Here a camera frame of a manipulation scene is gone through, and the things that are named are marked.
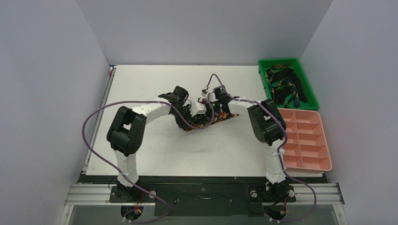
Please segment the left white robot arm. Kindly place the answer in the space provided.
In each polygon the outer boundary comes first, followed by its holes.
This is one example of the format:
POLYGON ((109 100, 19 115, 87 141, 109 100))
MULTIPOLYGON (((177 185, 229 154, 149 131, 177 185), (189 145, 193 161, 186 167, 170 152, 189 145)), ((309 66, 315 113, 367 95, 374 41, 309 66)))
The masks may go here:
POLYGON ((118 109, 107 133, 107 140, 121 170, 116 185, 127 201, 133 202, 140 195, 140 188, 135 185, 139 182, 136 152, 143 142, 146 124, 172 114, 180 128, 189 129, 187 123, 193 124, 196 119, 205 117, 206 105, 203 102, 192 102, 188 96, 187 90, 176 86, 173 92, 160 94, 153 102, 118 109))

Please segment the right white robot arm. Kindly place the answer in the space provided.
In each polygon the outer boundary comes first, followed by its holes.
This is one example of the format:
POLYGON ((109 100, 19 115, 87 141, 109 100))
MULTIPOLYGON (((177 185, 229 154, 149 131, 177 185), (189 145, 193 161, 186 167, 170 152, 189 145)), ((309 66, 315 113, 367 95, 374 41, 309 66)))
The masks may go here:
POLYGON ((283 146, 287 143, 286 123, 275 103, 266 99, 254 101, 231 96, 223 85, 207 94, 211 102, 220 105, 223 112, 250 119, 257 140, 267 144, 265 150, 266 179, 265 195, 271 201, 280 201, 291 192, 283 164, 283 146))

